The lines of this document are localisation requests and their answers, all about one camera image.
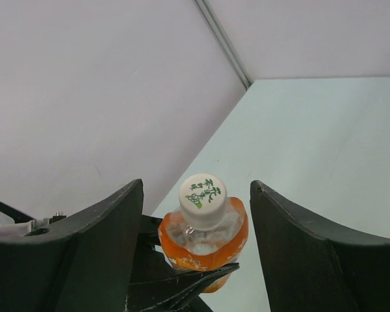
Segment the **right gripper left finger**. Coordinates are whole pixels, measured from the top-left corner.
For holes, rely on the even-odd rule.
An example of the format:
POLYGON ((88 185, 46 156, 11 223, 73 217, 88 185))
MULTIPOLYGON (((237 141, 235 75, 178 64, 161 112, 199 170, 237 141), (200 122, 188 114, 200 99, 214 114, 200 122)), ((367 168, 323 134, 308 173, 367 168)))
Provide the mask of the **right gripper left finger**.
POLYGON ((0 237, 0 311, 123 311, 143 206, 136 179, 24 237, 0 237))

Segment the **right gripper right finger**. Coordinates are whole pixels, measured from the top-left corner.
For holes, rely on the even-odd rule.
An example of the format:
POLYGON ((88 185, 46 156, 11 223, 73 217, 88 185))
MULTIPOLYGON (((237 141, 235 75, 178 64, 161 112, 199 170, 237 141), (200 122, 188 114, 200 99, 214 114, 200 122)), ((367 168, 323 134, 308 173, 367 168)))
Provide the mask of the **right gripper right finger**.
POLYGON ((272 311, 390 311, 390 239, 333 222, 261 181, 250 210, 272 311))

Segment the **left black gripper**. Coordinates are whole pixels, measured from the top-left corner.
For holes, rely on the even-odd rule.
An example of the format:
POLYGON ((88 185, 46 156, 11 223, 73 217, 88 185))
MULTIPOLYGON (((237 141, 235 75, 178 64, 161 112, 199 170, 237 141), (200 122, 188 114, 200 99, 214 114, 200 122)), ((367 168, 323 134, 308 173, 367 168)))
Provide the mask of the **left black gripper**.
POLYGON ((162 219, 142 215, 133 259, 126 311, 210 311, 200 294, 219 278, 239 269, 230 263, 216 270, 176 274, 160 247, 158 228, 162 219))

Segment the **orange drink bottle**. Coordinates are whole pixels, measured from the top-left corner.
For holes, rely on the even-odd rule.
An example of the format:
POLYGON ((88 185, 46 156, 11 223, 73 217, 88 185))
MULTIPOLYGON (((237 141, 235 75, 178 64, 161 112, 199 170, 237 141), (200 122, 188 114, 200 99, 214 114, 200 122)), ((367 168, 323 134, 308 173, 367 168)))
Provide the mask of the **orange drink bottle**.
POLYGON ((179 207, 158 227, 161 248, 177 273, 207 272, 237 261, 248 240, 243 202, 218 177, 201 173, 179 188, 179 207))

